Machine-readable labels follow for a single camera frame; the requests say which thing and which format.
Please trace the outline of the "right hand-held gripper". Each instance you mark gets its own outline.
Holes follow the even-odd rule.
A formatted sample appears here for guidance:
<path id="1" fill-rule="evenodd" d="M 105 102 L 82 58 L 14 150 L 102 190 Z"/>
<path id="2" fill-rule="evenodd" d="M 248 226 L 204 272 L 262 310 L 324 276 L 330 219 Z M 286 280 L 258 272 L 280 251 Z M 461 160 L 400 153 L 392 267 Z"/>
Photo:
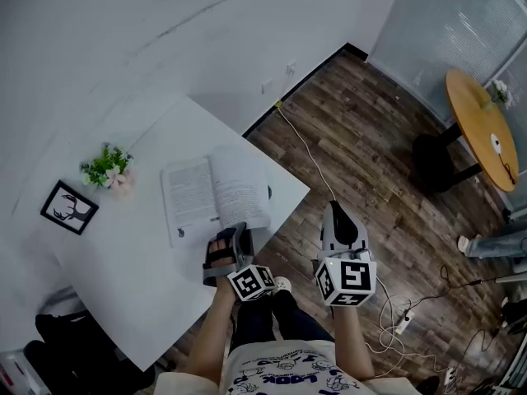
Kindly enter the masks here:
<path id="1" fill-rule="evenodd" d="M 362 221 L 337 201 L 324 209 L 316 283 L 330 307 L 359 307 L 375 294 L 376 267 Z"/>

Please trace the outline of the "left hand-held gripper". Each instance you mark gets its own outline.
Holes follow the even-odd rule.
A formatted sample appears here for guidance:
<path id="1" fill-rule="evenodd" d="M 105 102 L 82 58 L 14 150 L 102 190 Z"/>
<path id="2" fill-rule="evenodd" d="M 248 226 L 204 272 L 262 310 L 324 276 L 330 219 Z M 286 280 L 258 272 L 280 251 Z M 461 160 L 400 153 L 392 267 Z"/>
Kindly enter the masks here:
<path id="1" fill-rule="evenodd" d="M 205 286 L 216 287 L 217 278 L 225 277 L 242 302 L 257 300 L 273 291 L 275 282 L 270 269 L 254 263 L 252 233 L 251 230 L 247 230 L 244 221 L 220 231 L 216 239 L 232 241 L 236 262 L 223 267 L 210 267 L 205 259 L 203 264 L 203 284 Z"/>

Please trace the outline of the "white paperback book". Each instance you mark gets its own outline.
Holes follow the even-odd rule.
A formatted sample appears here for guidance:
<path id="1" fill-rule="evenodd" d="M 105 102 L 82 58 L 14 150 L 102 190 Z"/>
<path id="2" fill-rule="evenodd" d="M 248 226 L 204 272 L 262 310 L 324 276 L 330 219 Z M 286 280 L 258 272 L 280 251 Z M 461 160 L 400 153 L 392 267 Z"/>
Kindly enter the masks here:
<path id="1" fill-rule="evenodd" d="M 189 250 L 221 230 L 271 225 L 263 159 L 239 146 L 167 166 L 161 172 L 170 243 Z"/>

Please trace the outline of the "person's left forearm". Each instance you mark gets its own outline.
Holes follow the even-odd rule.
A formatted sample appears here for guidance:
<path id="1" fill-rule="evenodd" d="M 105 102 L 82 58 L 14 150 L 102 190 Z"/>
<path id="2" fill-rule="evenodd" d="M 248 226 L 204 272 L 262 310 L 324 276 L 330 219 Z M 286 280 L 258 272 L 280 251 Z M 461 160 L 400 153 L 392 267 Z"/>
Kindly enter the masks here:
<path id="1" fill-rule="evenodd" d="M 185 372 L 219 385 L 226 348 L 230 317 L 236 294 L 227 278 L 217 278 L 217 288 L 194 345 Z"/>

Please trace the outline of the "person's right forearm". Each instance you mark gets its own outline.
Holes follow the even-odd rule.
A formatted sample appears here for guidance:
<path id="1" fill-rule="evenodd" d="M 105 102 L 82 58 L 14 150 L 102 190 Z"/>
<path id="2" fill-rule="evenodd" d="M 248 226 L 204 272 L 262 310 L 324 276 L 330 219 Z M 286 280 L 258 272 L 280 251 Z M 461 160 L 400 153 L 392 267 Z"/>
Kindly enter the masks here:
<path id="1" fill-rule="evenodd" d="M 375 377 L 356 308 L 333 307 L 336 365 L 360 381 Z"/>

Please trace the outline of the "person's left hand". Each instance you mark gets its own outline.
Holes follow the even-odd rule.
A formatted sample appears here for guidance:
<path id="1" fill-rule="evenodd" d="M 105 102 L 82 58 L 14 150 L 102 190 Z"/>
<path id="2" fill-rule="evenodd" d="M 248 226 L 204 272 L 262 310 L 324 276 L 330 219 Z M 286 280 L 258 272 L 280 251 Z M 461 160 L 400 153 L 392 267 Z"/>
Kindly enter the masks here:
<path id="1" fill-rule="evenodd" d="M 230 239 L 215 239 L 208 245 L 206 258 L 210 267 L 223 267 L 236 262 Z"/>

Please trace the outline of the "person's black trousers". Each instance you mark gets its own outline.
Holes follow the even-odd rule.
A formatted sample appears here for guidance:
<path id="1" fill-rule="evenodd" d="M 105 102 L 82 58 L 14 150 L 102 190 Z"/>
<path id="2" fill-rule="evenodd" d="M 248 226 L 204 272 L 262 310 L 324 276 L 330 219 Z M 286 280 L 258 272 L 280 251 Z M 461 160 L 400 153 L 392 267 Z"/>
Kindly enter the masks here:
<path id="1" fill-rule="evenodd" d="M 275 341 L 273 318 L 284 340 L 335 342 L 329 332 L 298 306 L 290 291 L 279 290 L 239 307 L 231 351 L 251 343 Z"/>

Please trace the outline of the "person's white printed shirt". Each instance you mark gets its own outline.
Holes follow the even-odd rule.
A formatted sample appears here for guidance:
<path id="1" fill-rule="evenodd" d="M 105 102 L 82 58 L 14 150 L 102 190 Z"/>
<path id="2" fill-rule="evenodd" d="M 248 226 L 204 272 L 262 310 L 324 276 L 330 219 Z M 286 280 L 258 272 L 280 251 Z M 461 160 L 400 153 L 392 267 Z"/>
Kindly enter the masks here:
<path id="1" fill-rule="evenodd" d="M 186 373 L 158 376 L 154 395 L 421 395 L 406 378 L 362 383 L 335 364 L 334 344 L 284 340 L 237 347 L 221 384 Z"/>

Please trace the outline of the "potted artificial flower plant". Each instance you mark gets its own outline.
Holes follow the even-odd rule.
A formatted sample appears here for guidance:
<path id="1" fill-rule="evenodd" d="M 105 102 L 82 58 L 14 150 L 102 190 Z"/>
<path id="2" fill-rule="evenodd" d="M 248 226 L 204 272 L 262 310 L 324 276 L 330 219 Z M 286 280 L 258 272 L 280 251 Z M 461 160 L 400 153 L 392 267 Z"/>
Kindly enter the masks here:
<path id="1" fill-rule="evenodd" d="M 80 164 L 82 182 L 124 196 L 135 184 L 134 158 L 122 147 L 104 143 L 98 157 Z"/>

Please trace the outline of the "round wooden table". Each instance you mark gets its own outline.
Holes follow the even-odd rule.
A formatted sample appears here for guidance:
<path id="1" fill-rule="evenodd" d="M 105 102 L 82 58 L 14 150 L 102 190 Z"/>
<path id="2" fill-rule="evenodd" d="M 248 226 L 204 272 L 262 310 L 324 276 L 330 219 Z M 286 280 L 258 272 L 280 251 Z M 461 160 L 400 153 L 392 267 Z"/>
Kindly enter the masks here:
<path id="1" fill-rule="evenodd" d="M 455 122 L 442 134 L 421 134 L 413 141 L 413 163 L 419 178 L 433 192 L 442 193 L 476 174 L 484 172 L 504 192 L 515 189 L 519 163 L 515 143 L 505 117 L 493 107 L 483 106 L 491 96 L 466 72 L 450 69 L 445 75 L 445 89 Z M 501 154 L 492 147 L 491 134 L 501 143 Z M 456 172 L 448 146 L 463 137 L 476 163 Z"/>

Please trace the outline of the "black framed deer picture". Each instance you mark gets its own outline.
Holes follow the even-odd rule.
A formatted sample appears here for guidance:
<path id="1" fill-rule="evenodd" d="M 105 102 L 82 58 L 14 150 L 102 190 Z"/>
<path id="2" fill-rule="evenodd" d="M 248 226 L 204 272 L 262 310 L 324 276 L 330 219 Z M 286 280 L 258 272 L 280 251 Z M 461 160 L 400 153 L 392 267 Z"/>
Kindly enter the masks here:
<path id="1" fill-rule="evenodd" d="M 42 206 L 40 215 L 81 235 L 98 210 L 97 204 L 59 180 Z"/>

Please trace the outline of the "black office chair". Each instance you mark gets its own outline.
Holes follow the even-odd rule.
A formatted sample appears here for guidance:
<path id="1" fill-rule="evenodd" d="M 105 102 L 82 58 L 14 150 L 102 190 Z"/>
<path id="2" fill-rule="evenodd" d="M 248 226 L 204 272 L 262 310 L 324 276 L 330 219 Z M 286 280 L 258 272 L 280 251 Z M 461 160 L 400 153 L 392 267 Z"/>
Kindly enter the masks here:
<path id="1" fill-rule="evenodd" d="M 35 327 L 41 339 L 23 353 L 52 395 L 134 395 L 154 383 L 155 369 L 121 354 L 87 311 L 39 314 Z"/>

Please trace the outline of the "window blinds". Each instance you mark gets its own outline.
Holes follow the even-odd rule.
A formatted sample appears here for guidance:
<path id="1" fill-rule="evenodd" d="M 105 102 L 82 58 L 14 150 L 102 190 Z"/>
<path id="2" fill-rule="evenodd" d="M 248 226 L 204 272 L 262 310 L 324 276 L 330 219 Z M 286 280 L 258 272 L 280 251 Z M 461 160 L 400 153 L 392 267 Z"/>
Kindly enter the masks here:
<path id="1" fill-rule="evenodd" d="M 503 114 L 520 173 L 504 198 L 513 216 L 527 216 L 527 0 L 395 0 L 369 61 L 446 126 L 454 121 L 448 69 L 484 86 L 505 82 L 511 102 Z"/>

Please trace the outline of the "red white printed box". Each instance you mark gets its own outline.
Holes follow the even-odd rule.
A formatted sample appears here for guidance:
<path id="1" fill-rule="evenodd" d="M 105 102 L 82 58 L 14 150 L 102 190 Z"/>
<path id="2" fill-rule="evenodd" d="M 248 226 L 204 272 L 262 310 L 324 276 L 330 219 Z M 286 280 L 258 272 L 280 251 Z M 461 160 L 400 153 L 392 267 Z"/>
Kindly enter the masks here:
<path id="1" fill-rule="evenodd" d="M 12 395 L 52 395 L 23 351 L 0 352 L 0 382 Z"/>

